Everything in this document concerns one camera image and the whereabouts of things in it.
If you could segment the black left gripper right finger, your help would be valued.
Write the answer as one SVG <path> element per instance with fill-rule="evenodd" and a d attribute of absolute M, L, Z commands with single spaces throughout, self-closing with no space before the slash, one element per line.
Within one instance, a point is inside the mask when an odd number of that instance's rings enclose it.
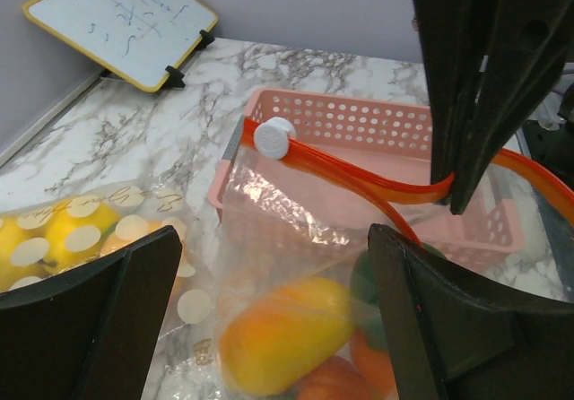
<path fill-rule="evenodd" d="M 402 399 L 571 399 L 573 306 L 436 256 L 387 225 L 368 235 Z"/>

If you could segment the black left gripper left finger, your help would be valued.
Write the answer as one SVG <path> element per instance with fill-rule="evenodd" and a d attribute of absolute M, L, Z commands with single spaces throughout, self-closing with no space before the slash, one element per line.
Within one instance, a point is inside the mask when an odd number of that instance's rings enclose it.
<path fill-rule="evenodd" d="M 3 399 L 138 399 L 181 257 L 163 227 L 1 295 Z"/>

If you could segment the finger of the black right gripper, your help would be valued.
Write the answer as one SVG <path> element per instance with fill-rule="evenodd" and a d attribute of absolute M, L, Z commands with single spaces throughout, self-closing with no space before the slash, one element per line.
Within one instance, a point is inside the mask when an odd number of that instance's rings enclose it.
<path fill-rule="evenodd" d="M 465 211 L 492 158 L 556 83 L 572 36 L 573 0 L 497 1 L 457 155 L 453 214 Z"/>
<path fill-rule="evenodd" d="M 413 0 L 432 117 L 430 182 L 454 171 L 465 101 L 483 61 L 489 0 Z"/>

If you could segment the yellow lemon toy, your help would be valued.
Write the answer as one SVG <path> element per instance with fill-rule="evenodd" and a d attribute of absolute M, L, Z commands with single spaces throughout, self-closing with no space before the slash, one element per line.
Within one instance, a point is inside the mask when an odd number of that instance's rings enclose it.
<path fill-rule="evenodd" d="M 120 213 L 96 195 L 76 196 L 57 205 L 46 229 L 46 269 L 58 274 L 97 256 Z"/>

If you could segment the clear polka dot zip bag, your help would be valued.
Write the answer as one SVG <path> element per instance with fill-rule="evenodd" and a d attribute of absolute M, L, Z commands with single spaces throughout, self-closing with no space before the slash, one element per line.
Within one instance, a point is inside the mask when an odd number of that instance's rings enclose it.
<path fill-rule="evenodd" d="M 212 309 L 184 197 L 108 185 L 1 216 L 1 396 L 138 399 Z"/>

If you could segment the orange yellow mango toy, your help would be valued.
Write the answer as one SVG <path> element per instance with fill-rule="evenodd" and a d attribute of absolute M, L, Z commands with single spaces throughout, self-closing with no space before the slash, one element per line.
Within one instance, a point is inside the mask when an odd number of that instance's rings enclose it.
<path fill-rule="evenodd" d="M 352 295 L 333 279 L 307 277 L 266 293 L 225 327 L 225 385 L 249 396 L 279 395 L 351 338 Z"/>

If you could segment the clear bag with orange zipper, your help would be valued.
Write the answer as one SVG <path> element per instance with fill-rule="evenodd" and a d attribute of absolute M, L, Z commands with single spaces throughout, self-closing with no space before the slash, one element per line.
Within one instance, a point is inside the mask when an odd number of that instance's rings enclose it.
<path fill-rule="evenodd" d="M 286 126 L 280 117 L 243 123 L 239 157 L 223 196 L 218 358 L 225 327 L 269 291 L 307 277 L 333 279 L 350 289 L 354 263 L 364 249 L 369 251 L 373 224 L 387 225 L 436 256 L 488 278 L 486 271 L 496 264 L 479 268 L 447 258 L 423 242 L 394 206 L 445 206 L 448 182 L 413 186 L 385 180 L 292 139 Z M 347 360 L 360 374 L 352 362 L 351 338 L 331 357 Z"/>

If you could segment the orange tomato toy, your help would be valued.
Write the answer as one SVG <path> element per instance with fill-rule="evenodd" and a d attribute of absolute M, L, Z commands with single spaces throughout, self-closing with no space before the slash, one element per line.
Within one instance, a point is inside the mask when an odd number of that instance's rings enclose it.
<path fill-rule="evenodd" d="M 367 337 L 356 329 L 350 340 L 352 362 L 362 374 L 375 399 L 397 399 L 393 366 L 387 352 L 373 349 Z"/>

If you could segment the orange pumpkin toy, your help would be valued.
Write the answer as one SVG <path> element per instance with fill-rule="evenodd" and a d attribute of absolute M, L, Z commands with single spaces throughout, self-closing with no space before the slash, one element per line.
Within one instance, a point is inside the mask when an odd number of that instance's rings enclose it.
<path fill-rule="evenodd" d="M 297 399 L 363 400 L 371 399 L 371 392 L 350 362 L 333 356 L 300 381 Z"/>

